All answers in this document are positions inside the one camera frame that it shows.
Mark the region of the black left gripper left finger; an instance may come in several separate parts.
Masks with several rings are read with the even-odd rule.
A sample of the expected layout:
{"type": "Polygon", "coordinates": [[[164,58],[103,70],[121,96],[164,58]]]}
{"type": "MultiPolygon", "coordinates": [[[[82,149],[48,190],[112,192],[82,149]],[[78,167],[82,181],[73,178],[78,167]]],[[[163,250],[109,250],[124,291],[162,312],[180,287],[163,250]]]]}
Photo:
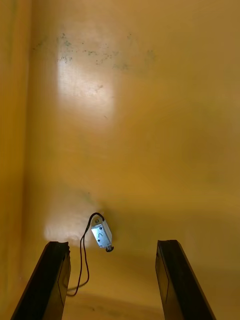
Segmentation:
{"type": "Polygon", "coordinates": [[[61,320],[71,273],[68,242],[50,241],[44,248],[12,320],[61,320]]]}

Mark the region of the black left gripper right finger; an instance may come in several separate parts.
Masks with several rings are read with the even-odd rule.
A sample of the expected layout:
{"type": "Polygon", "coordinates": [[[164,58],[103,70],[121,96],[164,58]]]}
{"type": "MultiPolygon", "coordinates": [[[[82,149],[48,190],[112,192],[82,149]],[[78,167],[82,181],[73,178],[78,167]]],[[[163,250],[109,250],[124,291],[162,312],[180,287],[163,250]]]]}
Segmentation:
{"type": "Polygon", "coordinates": [[[157,242],[155,271],[166,320],[216,319],[177,240],[157,242]]]}

